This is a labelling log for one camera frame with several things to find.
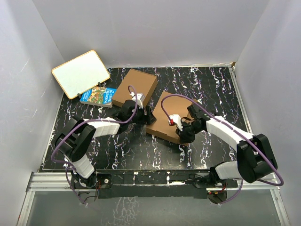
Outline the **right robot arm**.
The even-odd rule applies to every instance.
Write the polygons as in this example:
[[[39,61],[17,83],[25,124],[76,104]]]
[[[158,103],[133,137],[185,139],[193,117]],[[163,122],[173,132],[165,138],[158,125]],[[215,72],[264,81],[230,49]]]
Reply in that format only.
[[[222,186],[227,179],[242,179],[253,183],[278,169],[265,135],[245,132],[221,116],[205,113],[197,105],[190,105],[187,109],[191,118],[176,114],[170,117],[177,126],[176,133],[181,143],[192,143],[197,133],[205,131],[226,142],[237,153],[236,161],[222,162],[211,167],[205,178],[206,183],[216,187]]]

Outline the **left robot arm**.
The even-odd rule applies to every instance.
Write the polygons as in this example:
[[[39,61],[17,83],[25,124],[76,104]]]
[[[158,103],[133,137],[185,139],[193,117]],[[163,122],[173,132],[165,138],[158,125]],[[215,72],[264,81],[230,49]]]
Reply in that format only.
[[[126,100],[119,110],[99,121],[83,123],[85,119],[73,117],[57,136],[55,148],[70,163],[76,180],[83,187],[92,188],[97,183],[96,170],[87,156],[92,140],[121,134],[131,124],[152,125],[156,120],[149,105],[141,107],[134,100]]]

